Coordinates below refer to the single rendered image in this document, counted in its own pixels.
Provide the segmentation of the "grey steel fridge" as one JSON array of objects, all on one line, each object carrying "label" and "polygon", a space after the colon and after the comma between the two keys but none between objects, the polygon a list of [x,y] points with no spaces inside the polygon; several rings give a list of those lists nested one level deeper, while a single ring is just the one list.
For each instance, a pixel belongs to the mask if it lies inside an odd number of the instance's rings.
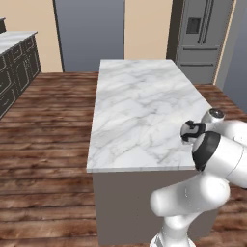
[{"label": "grey steel fridge", "polygon": [[177,65],[193,84],[210,84],[218,64],[233,0],[185,0]]}]

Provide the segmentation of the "dark cupboard run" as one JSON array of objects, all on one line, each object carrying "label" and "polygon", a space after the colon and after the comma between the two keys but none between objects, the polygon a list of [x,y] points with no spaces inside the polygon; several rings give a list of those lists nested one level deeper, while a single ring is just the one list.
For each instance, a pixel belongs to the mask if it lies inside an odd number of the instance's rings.
[{"label": "dark cupboard run", "polygon": [[41,72],[37,31],[0,34],[0,120]]}]

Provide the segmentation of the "grey marble-topped kitchen island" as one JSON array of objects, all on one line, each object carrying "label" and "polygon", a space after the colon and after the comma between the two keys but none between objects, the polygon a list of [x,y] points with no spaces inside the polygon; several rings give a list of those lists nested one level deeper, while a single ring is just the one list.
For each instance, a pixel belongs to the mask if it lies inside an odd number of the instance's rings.
[{"label": "grey marble-topped kitchen island", "polygon": [[101,246],[148,244],[162,219],[151,192],[196,174],[180,139],[209,103],[171,60],[103,60],[87,160]]}]

